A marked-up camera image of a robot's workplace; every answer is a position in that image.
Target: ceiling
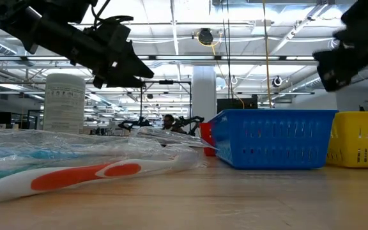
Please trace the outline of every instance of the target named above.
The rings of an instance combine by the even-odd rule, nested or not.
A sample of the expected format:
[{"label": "ceiling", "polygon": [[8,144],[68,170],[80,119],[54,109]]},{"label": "ceiling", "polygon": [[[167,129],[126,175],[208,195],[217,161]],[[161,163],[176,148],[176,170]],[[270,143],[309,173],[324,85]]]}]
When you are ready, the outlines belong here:
[{"label": "ceiling", "polygon": [[[236,77],[234,90],[241,91],[267,91],[265,66],[266,43],[265,25],[263,22],[263,5],[246,0],[230,0],[227,5],[219,4],[216,0],[112,0],[102,13],[102,18],[114,15],[131,15],[134,21],[127,24],[131,29],[129,40],[133,41],[135,53],[139,56],[212,56],[213,52],[218,56],[226,56],[226,47],[231,46],[232,56],[262,56],[261,61],[236,61],[231,64],[231,75]],[[316,0],[294,0],[267,1],[266,22],[268,32],[268,50],[271,56],[302,57],[305,61],[271,61],[269,65],[269,78],[277,76],[284,79],[282,86],[272,91],[294,91],[297,86],[302,86],[312,79],[316,79],[316,63],[310,59],[315,50],[331,49],[335,44],[332,33],[342,29],[340,22],[342,12],[345,12],[354,1],[336,1],[334,5],[316,6]],[[99,0],[96,12],[103,5],[104,0]],[[312,20],[307,20],[308,14],[314,15]],[[223,19],[230,21],[228,29],[225,25],[226,40],[224,36]],[[92,25],[94,18],[88,10],[83,26]],[[209,28],[215,37],[214,50],[211,47],[202,46],[196,39],[196,34],[201,28]],[[0,45],[14,50],[17,55],[27,54],[22,44],[16,38],[0,30]],[[49,50],[39,47],[35,56],[55,56]],[[144,61],[155,73],[153,80],[172,79],[176,81],[191,81],[194,65],[211,65],[214,67],[217,77],[226,78],[228,75],[228,64],[224,61]],[[68,61],[33,61],[33,66],[28,67],[18,61],[0,61],[0,81],[35,81],[43,82],[50,73],[69,73],[78,75],[89,81],[92,76],[88,69],[83,66],[70,66]],[[26,85],[29,91],[41,92],[44,85]],[[0,91],[12,89],[0,86]],[[93,85],[87,86],[87,92],[114,92],[114,94],[100,95],[102,99],[110,104],[125,106],[131,111],[136,111],[139,95],[123,95],[123,92],[135,89],[96,89]],[[161,108],[165,112],[177,115],[187,115],[188,104],[180,105],[176,102],[188,102],[189,96],[182,86],[154,84],[149,90],[181,91],[177,95],[154,95],[156,102],[172,102]]]}]

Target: red container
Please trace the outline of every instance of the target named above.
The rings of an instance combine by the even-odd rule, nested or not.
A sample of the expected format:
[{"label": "red container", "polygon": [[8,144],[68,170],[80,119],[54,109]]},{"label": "red container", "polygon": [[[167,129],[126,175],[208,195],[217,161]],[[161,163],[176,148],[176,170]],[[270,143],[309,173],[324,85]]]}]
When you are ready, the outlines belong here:
[{"label": "red container", "polygon": [[[214,141],[211,135],[211,124],[209,123],[201,123],[199,124],[199,128],[201,129],[201,138],[204,139],[208,144],[214,146]],[[204,148],[204,153],[208,157],[215,157],[215,150],[211,148]]]}]

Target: person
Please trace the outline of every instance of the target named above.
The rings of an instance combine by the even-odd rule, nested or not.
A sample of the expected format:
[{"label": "person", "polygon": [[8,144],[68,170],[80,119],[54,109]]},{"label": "person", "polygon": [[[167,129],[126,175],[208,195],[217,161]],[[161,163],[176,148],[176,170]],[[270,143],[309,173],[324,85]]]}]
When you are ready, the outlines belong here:
[{"label": "person", "polygon": [[180,127],[174,127],[173,126],[174,123],[174,117],[171,114],[167,114],[164,116],[164,127],[163,130],[168,130],[168,131],[172,131],[172,132],[178,132],[181,134],[187,134],[182,128]]}]

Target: toothbrush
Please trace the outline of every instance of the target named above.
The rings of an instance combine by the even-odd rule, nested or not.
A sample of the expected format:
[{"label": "toothbrush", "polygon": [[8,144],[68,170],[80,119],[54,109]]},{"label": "toothbrush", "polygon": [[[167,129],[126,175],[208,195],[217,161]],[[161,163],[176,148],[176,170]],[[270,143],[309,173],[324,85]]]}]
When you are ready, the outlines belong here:
[{"label": "toothbrush", "polygon": [[97,180],[170,169],[177,161],[178,156],[167,161],[130,159],[84,167],[31,169],[1,178],[0,200],[41,194]]}]

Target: white column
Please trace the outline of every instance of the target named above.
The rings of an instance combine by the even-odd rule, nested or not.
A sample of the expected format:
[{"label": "white column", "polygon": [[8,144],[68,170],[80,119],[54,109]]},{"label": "white column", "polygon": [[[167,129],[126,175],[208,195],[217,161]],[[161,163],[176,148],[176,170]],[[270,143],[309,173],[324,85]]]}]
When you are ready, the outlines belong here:
[{"label": "white column", "polygon": [[192,115],[205,118],[217,113],[215,70],[213,66],[194,66],[192,72]]},{"label": "white column", "polygon": [[43,129],[81,134],[86,84],[82,77],[54,73],[46,79]]}]

